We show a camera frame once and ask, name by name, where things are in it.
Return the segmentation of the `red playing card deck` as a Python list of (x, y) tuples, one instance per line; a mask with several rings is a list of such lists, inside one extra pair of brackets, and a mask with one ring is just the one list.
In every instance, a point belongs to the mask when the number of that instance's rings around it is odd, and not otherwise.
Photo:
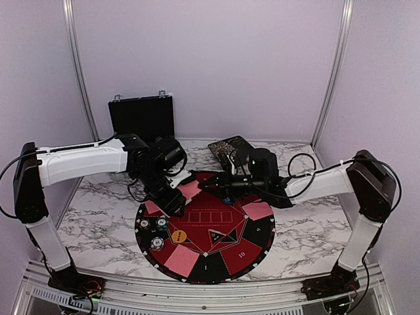
[(195, 180), (185, 185), (179, 185), (177, 188), (181, 191), (186, 200), (192, 200), (192, 198), (201, 192), (198, 188), (198, 184), (199, 182)]

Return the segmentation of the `red cards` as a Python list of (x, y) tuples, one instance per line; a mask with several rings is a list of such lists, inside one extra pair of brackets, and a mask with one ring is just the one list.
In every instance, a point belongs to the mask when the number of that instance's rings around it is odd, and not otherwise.
[(178, 245), (166, 260), (164, 266), (183, 277), (189, 277), (199, 257), (199, 253), (183, 245)]
[(152, 201), (147, 201), (144, 203), (148, 214), (154, 214), (154, 213), (158, 213), (161, 212), (161, 209)]
[(273, 210), (267, 202), (248, 203), (242, 206), (245, 214), (253, 221), (273, 215)]

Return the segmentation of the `green 50 chips seat three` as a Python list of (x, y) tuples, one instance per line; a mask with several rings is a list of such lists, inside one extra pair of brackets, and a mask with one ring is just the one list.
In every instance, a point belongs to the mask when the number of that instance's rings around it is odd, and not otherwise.
[(169, 227), (169, 221), (166, 218), (158, 218), (156, 220), (156, 228), (159, 231), (166, 231)]

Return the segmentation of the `orange big blind button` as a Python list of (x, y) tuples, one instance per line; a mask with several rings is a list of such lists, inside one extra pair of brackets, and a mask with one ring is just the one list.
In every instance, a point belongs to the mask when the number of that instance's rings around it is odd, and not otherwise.
[(183, 230), (175, 230), (171, 234), (171, 239), (174, 243), (184, 243), (187, 239), (187, 234)]

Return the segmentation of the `grey 10 chips seat two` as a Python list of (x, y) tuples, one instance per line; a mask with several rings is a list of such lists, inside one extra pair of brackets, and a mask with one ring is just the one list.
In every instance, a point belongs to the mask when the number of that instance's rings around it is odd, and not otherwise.
[(161, 251), (164, 248), (165, 240), (162, 237), (156, 236), (150, 242), (150, 249), (152, 251)]

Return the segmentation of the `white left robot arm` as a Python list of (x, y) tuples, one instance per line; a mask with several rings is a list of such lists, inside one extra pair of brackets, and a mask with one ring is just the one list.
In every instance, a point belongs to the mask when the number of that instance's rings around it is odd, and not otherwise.
[(177, 188), (189, 176), (180, 169), (186, 152), (173, 136), (149, 146), (137, 135), (113, 135), (110, 138), (75, 146), (37, 148), (26, 143), (20, 156), (7, 164), (16, 165), (14, 175), (14, 214), (2, 214), (25, 225), (36, 246), (52, 268), (52, 277), (69, 292), (83, 286), (83, 278), (62, 243), (51, 221), (43, 188), (65, 180), (101, 173), (128, 173), (144, 186), (146, 199), (154, 202), (168, 217), (184, 214), (186, 198)]

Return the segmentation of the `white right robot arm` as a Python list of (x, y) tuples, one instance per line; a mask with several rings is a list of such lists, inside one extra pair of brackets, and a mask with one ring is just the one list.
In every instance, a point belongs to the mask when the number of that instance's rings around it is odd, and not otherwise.
[(396, 172), (367, 150), (307, 175), (282, 177), (276, 155), (257, 148), (250, 151), (248, 168), (240, 175), (219, 172), (200, 183), (199, 188), (224, 201), (256, 195), (278, 209), (328, 196), (354, 194), (360, 206), (358, 218), (331, 274), (325, 279), (325, 288), (332, 294), (340, 293), (356, 277), (357, 266), (375, 245), (384, 223), (402, 198), (402, 184)]

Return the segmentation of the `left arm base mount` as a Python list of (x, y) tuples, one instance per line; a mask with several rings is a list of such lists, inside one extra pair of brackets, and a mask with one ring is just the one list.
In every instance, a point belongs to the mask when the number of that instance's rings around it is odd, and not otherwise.
[(48, 286), (73, 293), (76, 295), (76, 299), (87, 298), (101, 298), (102, 292), (105, 285), (105, 279), (97, 276), (89, 276), (81, 274), (77, 280), (70, 282), (60, 282), (52, 277), (48, 280)]

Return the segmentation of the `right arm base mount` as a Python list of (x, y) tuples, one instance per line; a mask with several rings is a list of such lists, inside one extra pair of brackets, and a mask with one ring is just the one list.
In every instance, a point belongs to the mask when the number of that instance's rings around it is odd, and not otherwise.
[(301, 293), (306, 295), (308, 301), (312, 301), (356, 291), (359, 288), (360, 283), (358, 280), (352, 279), (349, 282), (345, 282), (340, 278), (324, 276), (304, 280)]

